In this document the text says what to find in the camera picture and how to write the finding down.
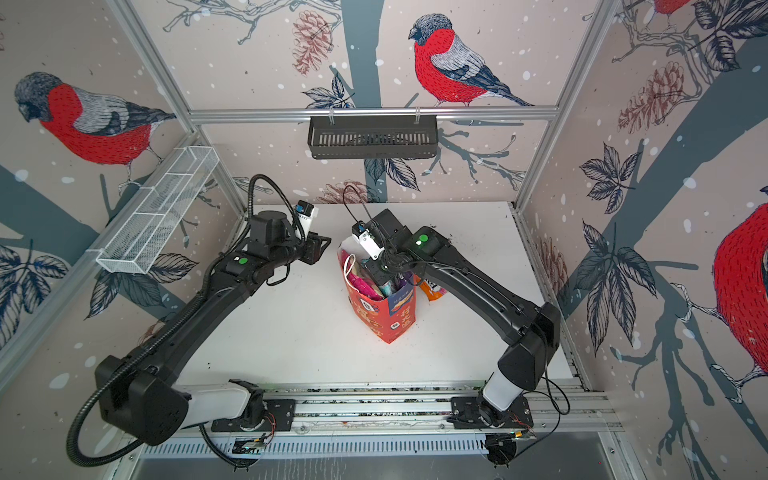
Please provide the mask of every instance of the snack package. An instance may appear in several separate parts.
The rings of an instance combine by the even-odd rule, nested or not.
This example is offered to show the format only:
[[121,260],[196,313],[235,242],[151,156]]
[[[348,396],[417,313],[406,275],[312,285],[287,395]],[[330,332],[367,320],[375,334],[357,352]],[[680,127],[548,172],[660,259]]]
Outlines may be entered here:
[[[421,280],[418,276],[413,276],[415,282],[418,284]],[[448,293],[448,290],[442,288],[440,285],[437,285],[436,283],[430,282],[429,280],[424,280],[424,283],[420,285],[420,288],[424,291],[424,293],[427,294],[427,298],[430,302],[433,300],[437,300],[441,296]]]

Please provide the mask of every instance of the black metal basket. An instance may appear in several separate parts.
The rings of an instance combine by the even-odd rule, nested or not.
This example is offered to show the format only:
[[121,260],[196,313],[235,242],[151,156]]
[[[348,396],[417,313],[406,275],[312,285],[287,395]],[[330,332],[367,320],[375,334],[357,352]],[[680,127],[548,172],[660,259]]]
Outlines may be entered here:
[[307,143],[323,158],[432,158],[437,155],[437,117],[421,115],[312,117]]

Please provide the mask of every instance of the bird tail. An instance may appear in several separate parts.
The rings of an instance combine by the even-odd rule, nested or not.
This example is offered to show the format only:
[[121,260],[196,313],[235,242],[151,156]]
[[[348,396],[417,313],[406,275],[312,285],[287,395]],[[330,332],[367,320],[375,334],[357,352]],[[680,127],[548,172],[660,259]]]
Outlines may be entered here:
[[513,102],[520,105],[521,107],[533,107],[533,104],[529,104],[527,101],[523,100],[522,98],[514,96],[512,92],[509,90],[509,87],[506,85],[503,85],[502,88],[499,88],[496,91],[496,93],[501,95],[504,98],[508,98],[509,100],[512,100]]

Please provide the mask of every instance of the bird head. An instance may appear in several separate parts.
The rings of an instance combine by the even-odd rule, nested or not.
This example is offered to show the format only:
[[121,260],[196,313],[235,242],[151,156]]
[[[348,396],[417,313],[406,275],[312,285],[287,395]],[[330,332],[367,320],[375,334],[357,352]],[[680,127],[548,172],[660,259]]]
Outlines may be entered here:
[[48,94],[63,82],[59,77],[36,71],[22,78],[14,90],[18,111],[26,121],[39,118],[41,121],[51,121],[53,116],[48,109]]
[[423,47],[429,37],[441,28],[453,28],[453,24],[442,13],[430,13],[416,20],[408,39],[415,40],[419,46]]

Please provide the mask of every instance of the leaf illustration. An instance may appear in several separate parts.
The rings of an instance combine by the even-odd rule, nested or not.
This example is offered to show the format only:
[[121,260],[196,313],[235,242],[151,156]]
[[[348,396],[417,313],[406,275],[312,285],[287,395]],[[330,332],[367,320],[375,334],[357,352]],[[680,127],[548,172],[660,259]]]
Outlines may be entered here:
[[341,77],[339,74],[333,75],[333,81],[331,82],[331,88],[333,89],[333,94],[337,98],[344,98],[344,84],[341,82]]
[[592,187],[592,190],[589,191],[587,197],[594,198],[595,200],[603,200],[608,198],[608,195],[610,195],[617,187],[618,185],[612,180],[597,182],[594,187]]
[[619,153],[615,148],[603,144],[603,164],[608,172],[608,175],[615,180],[619,179]]
[[587,241],[589,250],[592,250],[597,255],[605,255],[608,253],[608,243],[596,228],[581,221],[581,229],[584,232],[584,239]]
[[91,294],[91,310],[85,318],[91,318],[103,312],[120,291],[119,273],[102,270],[96,279],[94,292]]
[[694,2],[696,9],[696,21],[704,30],[709,30],[717,25],[723,15],[723,6],[720,0],[699,0]]
[[21,290],[16,281],[8,283],[0,290],[0,323],[4,326],[4,336],[5,332],[11,335],[15,333],[18,326],[18,318],[22,314]]
[[621,325],[624,335],[631,339],[637,310],[627,277],[620,270],[614,268],[608,272],[608,290],[611,293],[611,312]]
[[366,174],[374,180],[381,178],[386,171],[386,159],[366,158],[363,162],[366,166]]
[[736,50],[733,49],[733,41],[724,33],[717,33],[715,38],[707,44],[704,52],[707,65],[717,71],[732,71],[741,68],[736,61]]
[[37,257],[32,266],[37,273],[44,275],[48,278],[64,278],[64,275],[69,272],[67,265],[56,257],[50,255],[41,255]]
[[624,164],[621,165],[621,171],[619,172],[621,181],[624,182],[629,180],[629,177],[632,176],[632,172],[634,172],[634,167],[637,165],[638,160],[640,160],[640,152],[630,155],[627,160],[624,161]]
[[160,287],[157,281],[141,273],[119,273],[120,290],[138,306],[162,305]]
[[593,158],[592,160],[579,165],[579,168],[581,168],[581,171],[592,180],[604,181],[611,179],[611,174],[600,159]]
[[768,35],[768,2],[759,0],[744,4],[741,11],[725,26],[728,35],[739,39]]
[[27,313],[33,313],[35,308],[40,305],[45,297],[51,292],[51,287],[42,275],[38,275],[30,270],[22,274],[22,296],[24,300],[24,310]]
[[598,279],[603,276],[605,259],[590,255],[576,269],[576,288],[592,290]]
[[612,214],[621,207],[624,201],[624,191],[619,187],[608,198],[608,206],[605,209],[606,214]]
[[637,285],[645,287],[653,296],[656,296],[656,281],[648,262],[630,247],[620,248],[616,256],[621,272],[630,277]]
[[149,269],[147,275],[159,283],[181,280],[197,265],[197,262],[180,253],[163,253]]
[[22,259],[18,257],[18,253],[10,248],[0,245],[0,270],[6,270],[19,266],[22,263]]
[[390,158],[386,163],[386,173],[398,184],[420,191],[416,175],[402,158]]
[[608,331],[608,310],[610,309],[608,297],[603,276],[587,296],[587,321],[595,355],[598,354],[598,347],[603,343],[605,333]]

